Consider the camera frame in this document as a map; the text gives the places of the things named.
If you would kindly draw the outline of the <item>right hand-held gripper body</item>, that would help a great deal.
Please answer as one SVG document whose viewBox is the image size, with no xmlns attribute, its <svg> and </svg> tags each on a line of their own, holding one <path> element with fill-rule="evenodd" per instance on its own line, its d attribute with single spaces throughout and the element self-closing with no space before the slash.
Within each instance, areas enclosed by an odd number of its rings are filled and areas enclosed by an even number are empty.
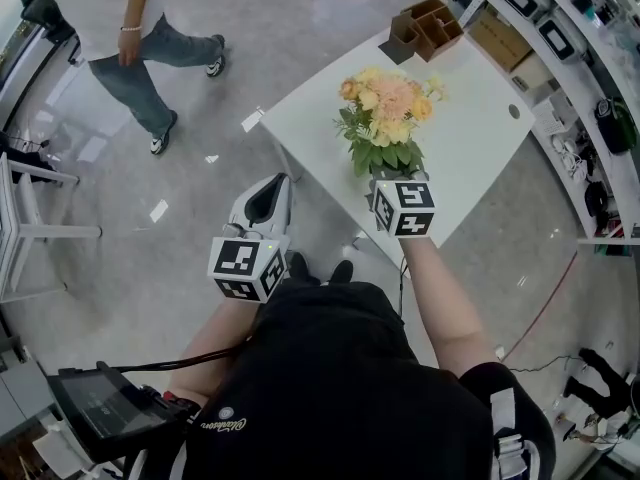
<svg viewBox="0 0 640 480">
<path fill-rule="evenodd" d="M 425 180 L 371 179 L 369 188 L 369 209 L 378 231 L 395 238 L 428 234 L 436 205 Z"/>
</svg>

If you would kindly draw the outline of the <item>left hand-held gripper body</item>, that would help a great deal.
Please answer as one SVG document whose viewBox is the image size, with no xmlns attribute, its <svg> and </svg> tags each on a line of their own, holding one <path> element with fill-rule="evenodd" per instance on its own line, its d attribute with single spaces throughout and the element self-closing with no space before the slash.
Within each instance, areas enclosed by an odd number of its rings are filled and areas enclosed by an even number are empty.
<svg viewBox="0 0 640 480">
<path fill-rule="evenodd" d="M 287 235 L 269 236 L 235 223 L 212 241 L 207 276 L 228 299 L 267 302 L 287 269 Z"/>
</svg>

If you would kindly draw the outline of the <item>yellow and peach flowers bouquet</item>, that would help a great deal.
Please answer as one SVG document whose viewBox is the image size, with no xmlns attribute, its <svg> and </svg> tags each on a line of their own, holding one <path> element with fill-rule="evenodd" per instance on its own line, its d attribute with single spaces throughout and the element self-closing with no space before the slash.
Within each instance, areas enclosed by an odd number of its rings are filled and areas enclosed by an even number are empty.
<svg viewBox="0 0 640 480">
<path fill-rule="evenodd" d="M 339 95 L 346 105 L 334 124 L 349 142 L 358 177 L 375 168 L 411 174 L 423 167 L 424 154 L 414 131 L 448 98 L 438 77 L 421 83 L 400 70 L 368 67 L 346 78 Z"/>
</svg>

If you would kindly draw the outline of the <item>person's left forearm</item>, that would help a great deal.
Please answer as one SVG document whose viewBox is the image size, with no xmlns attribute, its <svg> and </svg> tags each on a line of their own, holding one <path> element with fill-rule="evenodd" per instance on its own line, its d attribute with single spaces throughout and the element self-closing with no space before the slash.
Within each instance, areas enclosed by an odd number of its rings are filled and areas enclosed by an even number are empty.
<svg viewBox="0 0 640 480">
<path fill-rule="evenodd" d="M 243 343 L 250 336 L 258 308 L 258 303 L 225 299 L 195 335 L 182 358 L 189 359 Z M 233 360 L 227 357 L 176 370 L 170 377 L 168 391 L 204 407 L 232 364 Z"/>
</svg>

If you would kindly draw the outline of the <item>person's right forearm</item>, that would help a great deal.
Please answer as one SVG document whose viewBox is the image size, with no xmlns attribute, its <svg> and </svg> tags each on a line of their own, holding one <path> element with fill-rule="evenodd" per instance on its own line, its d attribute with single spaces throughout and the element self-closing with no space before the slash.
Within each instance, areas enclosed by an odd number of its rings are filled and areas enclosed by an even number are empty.
<svg viewBox="0 0 640 480">
<path fill-rule="evenodd" d="M 460 377 L 497 356 L 476 307 L 428 237 L 399 241 L 440 368 Z"/>
</svg>

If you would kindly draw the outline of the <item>person's left black shoe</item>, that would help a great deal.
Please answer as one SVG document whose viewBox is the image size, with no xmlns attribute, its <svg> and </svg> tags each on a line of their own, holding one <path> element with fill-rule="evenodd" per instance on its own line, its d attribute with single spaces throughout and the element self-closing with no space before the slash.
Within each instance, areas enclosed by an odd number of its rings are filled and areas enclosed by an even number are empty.
<svg viewBox="0 0 640 480">
<path fill-rule="evenodd" d="M 321 281 L 311 274 L 308 263 L 302 253 L 291 252 L 288 255 L 287 264 L 290 280 L 302 285 L 321 285 Z"/>
</svg>

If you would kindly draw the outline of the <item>person's black shoe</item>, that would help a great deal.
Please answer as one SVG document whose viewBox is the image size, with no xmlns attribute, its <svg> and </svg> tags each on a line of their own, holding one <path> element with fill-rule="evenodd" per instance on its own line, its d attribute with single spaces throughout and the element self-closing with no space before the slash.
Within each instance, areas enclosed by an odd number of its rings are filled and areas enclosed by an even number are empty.
<svg viewBox="0 0 640 480">
<path fill-rule="evenodd" d="M 308 263 L 302 253 L 291 252 L 288 255 L 287 264 L 290 280 L 302 285 L 321 285 L 321 281 L 311 274 Z"/>
<path fill-rule="evenodd" d="M 354 265 L 348 259 L 341 260 L 334 268 L 328 280 L 329 284 L 348 284 L 352 281 Z"/>
</svg>

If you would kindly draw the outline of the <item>white table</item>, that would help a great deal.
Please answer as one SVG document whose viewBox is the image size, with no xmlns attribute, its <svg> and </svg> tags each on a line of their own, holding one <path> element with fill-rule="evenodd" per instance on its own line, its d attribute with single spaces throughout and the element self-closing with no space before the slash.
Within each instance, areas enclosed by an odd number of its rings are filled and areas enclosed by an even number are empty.
<svg viewBox="0 0 640 480">
<path fill-rule="evenodd" d="M 398 241 L 376 228 L 365 199 L 368 176 L 358 177 L 334 122 L 344 102 L 343 80 L 367 67 L 393 69 L 379 48 L 383 30 L 353 48 L 274 105 L 261 123 L 279 147 L 313 177 L 366 234 L 398 264 Z M 442 245 L 464 220 L 530 132 L 534 117 L 519 94 L 469 40 L 462 38 L 434 60 L 413 56 L 400 66 L 416 81 L 437 77 L 446 100 L 412 136 L 424 154 L 436 214 L 429 235 Z"/>
</svg>

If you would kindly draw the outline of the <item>person's right black shoe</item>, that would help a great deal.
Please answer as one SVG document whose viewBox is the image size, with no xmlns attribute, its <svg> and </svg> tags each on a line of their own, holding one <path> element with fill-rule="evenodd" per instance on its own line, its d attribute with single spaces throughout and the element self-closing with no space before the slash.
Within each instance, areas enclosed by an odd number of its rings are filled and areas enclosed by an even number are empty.
<svg viewBox="0 0 640 480">
<path fill-rule="evenodd" d="M 334 268 L 328 280 L 329 284 L 348 284 L 352 281 L 354 265 L 348 259 L 341 260 Z"/>
</svg>

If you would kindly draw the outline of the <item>dark brown pen box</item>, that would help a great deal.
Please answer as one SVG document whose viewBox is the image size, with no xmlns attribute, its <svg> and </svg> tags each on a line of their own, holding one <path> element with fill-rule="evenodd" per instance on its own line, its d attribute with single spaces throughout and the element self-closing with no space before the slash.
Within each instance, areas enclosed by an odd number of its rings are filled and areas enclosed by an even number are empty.
<svg viewBox="0 0 640 480">
<path fill-rule="evenodd" d="M 403 12 L 391 20 L 388 39 L 378 48 L 396 65 L 410 59 L 416 52 L 419 37 L 412 28 L 410 12 Z"/>
</svg>

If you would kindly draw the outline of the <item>white plastic basket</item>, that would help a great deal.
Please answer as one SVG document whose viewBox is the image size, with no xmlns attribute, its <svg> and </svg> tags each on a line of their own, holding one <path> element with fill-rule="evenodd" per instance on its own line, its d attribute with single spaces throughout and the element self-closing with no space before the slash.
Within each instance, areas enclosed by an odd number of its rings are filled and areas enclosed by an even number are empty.
<svg viewBox="0 0 640 480">
<path fill-rule="evenodd" d="M 532 108 L 532 113 L 535 117 L 535 126 L 545 135 L 552 136 L 567 131 L 564 121 L 549 99 L 537 103 Z"/>
</svg>

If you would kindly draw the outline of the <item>wooden compartment organizer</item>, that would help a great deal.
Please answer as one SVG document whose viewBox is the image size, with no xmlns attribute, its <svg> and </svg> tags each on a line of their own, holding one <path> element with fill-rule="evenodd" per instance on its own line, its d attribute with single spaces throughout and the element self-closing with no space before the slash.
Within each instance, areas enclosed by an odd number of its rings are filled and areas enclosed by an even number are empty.
<svg viewBox="0 0 640 480">
<path fill-rule="evenodd" d="M 444 53 L 462 36 L 463 30 L 449 7 L 441 0 L 423 0 L 403 9 L 415 35 L 413 51 L 424 61 Z"/>
</svg>

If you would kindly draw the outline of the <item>person's black shirt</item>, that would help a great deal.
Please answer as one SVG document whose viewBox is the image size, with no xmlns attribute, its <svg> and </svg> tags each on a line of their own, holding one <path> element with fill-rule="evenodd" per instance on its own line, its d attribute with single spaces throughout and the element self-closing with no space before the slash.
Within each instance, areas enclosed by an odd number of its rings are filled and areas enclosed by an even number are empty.
<svg viewBox="0 0 640 480">
<path fill-rule="evenodd" d="M 489 480 L 491 412 L 417 361 L 380 289 L 286 289 L 186 450 L 183 480 Z"/>
</svg>

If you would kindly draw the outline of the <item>bundle of white chargers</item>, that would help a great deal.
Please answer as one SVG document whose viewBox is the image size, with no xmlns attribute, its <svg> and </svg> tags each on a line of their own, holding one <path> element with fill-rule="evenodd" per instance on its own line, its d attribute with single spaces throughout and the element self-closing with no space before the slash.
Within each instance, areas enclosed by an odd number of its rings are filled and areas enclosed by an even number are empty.
<svg viewBox="0 0 640 480">
<path fill-rule="evenodd" d="M 587 181 L 588 165 L 578 150 L 578 145 L 571 137 L 554 134 L 551 136 L 551 147 L 559 157 L 564 170 L 570 178 L 576 183 Z"/>
</svg>

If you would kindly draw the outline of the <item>brown cardboard box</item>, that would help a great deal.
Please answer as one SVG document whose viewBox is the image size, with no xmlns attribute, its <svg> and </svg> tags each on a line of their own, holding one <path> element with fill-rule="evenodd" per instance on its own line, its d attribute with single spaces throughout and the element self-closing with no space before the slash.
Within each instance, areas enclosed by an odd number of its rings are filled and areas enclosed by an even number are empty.
<svg viewBox="0 0 640 480">
<path fill-rule="evenodd" d="M 493 8 L 483 9 L 469 30 L 470 37 L 505 72 L 512 72 L 532 48 L 521 34 Z"/>
</svg>

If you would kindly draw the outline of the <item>small black pouch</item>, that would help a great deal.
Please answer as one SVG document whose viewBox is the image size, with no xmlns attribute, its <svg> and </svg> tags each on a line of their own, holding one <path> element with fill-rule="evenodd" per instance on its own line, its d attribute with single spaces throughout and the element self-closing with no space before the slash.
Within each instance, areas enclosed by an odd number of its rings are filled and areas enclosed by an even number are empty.
<svg viewBox="0 0 640 480">
<path fill-rule="evenodd" d="M 603 182 L 589 182 L 584 193 L 584 201 L 590 217 L 597 217 L 608 209 L 608 193 Z"/>
</svg>

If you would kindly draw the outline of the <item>black tablet screen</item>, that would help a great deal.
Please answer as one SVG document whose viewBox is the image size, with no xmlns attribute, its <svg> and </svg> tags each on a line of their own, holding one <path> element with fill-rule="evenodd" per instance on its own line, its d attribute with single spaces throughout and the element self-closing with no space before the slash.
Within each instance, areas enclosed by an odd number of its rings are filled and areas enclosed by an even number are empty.
<svg viewBox="0 0 640 480">
<path fill-rule="evenodd" d="M 190 400 L 132 384 L 103 362 L 92 370 L 61 369 L 46 380 L 73 435 L 95 463 L 165 445 L 200 411 Z"/>
</svg>

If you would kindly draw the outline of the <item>white shelving unit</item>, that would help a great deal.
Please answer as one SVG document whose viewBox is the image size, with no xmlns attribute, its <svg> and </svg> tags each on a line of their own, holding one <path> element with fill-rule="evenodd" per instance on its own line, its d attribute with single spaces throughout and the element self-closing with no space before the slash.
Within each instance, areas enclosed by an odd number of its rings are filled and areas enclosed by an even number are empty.
<svg viewBox="0 0 640 480">
<path fill-rule="evenodd" d="M 564 187 L 577 215 L 578 239 L 602 246 L 640 245 L 640 172 L 634 158 L 640 154 L 640 42 L 633 21 L 616 0 L 551 0 L 538 21 L 522 17 L 505 0 L 471 0 L 460 22 L 468 31 L 480 12 L 493 7 L 529 43 L 532 52 L 510 73 L 504 71 L 532 108 L 549 99 L 564 121 L 580 156 L 587 161 L 587 181 L 576 184 L 551 147 L 551 136 L 532 126 L 532 134 Z M 544 42 L 537 24 L 549 14 L 564 15 L 581 31 L 588 50 L 580 61 L 562 63 Z M 639 136 L 636 147 L 611 154 L 594 115 L 604 98 L 621 98 Z M 605 213 L 590 217 L 584 201 L 589 182 L 601 181 L 608 193 Z"/>
</svg>

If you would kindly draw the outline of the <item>black and green bag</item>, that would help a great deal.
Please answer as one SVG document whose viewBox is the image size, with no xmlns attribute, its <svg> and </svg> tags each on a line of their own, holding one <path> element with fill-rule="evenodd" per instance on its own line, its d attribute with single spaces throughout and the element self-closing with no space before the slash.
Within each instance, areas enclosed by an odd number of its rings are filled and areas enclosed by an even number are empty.
<svg viewBox="0 0 640 480">
<path fill-rule="evenodd" d="M 621 155 L 637 145 L 638 130 L 621 98 L 601 99 L 594 109 L 598 129 L 611 154 Z"/>
</svg>

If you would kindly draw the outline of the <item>black mesh office chair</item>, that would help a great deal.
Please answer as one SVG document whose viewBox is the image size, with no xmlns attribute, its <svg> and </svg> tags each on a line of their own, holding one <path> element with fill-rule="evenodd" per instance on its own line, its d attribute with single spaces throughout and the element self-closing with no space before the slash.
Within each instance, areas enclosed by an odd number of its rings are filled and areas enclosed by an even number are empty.
<svg viewBox="0 0 640 480">
<path fill-rule="evenodd" d="M 75 40 L 74 48 L 67 61 L 70 65 L 77 64 L 77 54 L 80 40 L 75 29 L 63 18 L 55 0 L 20 0 L 23 6 L 21 18 L 44 29 L 44 38 L 61 46 L 71 39 Z"/>
</svg>

